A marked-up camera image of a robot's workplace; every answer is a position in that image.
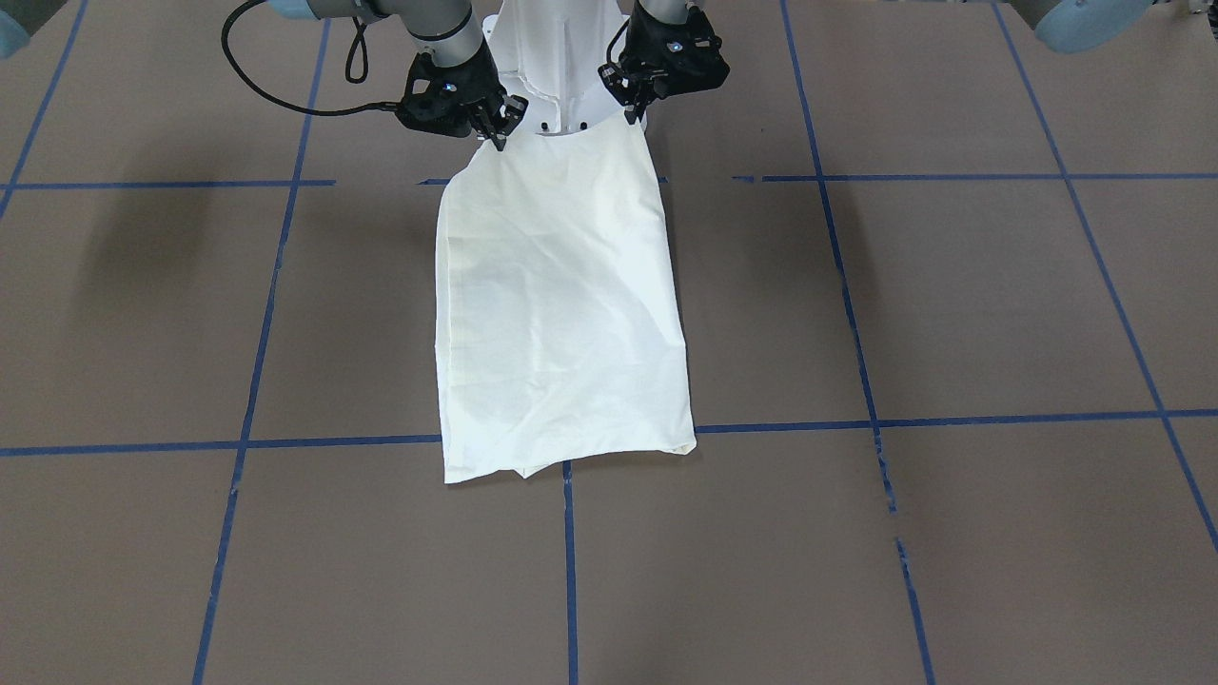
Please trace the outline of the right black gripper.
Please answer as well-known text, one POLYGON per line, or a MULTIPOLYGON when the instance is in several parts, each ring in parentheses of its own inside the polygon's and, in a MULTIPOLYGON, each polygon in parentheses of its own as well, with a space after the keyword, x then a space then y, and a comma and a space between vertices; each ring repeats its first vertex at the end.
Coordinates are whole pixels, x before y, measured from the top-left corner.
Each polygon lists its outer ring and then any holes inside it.
POLYGON ((454 138, 475 133, 502 152, 527 108, 526 98, 505 91, 493 55, 482 45, 453 67, 435 65, 430 52, 418 52, 393 113, 408 129, 454 138))

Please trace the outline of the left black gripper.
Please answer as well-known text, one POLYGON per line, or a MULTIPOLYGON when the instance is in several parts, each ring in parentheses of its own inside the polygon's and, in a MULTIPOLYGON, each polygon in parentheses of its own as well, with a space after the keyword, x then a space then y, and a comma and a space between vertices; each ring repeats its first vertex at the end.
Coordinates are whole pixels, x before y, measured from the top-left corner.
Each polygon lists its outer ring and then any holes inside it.
POLYGON ((628 126, 657 100, 722 87, 731 67, 702 5, 635 5, 604 52, 598 77, 628 126))

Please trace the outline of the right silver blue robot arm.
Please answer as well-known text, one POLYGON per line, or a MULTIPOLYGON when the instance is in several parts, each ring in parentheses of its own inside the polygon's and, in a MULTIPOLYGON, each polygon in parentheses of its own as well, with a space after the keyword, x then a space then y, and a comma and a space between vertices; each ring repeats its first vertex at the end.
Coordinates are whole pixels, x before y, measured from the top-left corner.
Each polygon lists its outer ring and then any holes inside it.
POLYGON ((248 78, 231 52, 231 30, 244 13, 259 5, 244 1, 231 10, 220 27, 219 45, 227 65, 245 87, 279 108, 326 118, 391 113, 407 129, 460 139, 475 135, 496 151, 504 151, 529 108, 525 98, 510 95, 501 83, 499 67, 470 1, 269 1, 269 7, 287 20, 352 20, 350 59, 365 59, 365 30, 390 17, 400 18, 415 45, 407 84, 396 104, 380 101, 353 108, 287 104, 248 78))

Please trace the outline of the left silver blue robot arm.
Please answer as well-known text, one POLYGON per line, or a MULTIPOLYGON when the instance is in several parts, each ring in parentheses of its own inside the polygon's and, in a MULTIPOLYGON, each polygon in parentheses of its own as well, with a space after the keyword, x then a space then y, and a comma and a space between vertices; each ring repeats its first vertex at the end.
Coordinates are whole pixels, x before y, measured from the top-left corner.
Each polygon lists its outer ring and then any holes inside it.
MULTIPOLYGON (((1013 1, 1032 34, 1054 52, 1100 48, 1136 23, 1149 1, 1013 1)), ((647 108, 722 87, 731 67, 722 39, 695 1, 636 1, 609 40, 598 77, 631 126, 647 108)))

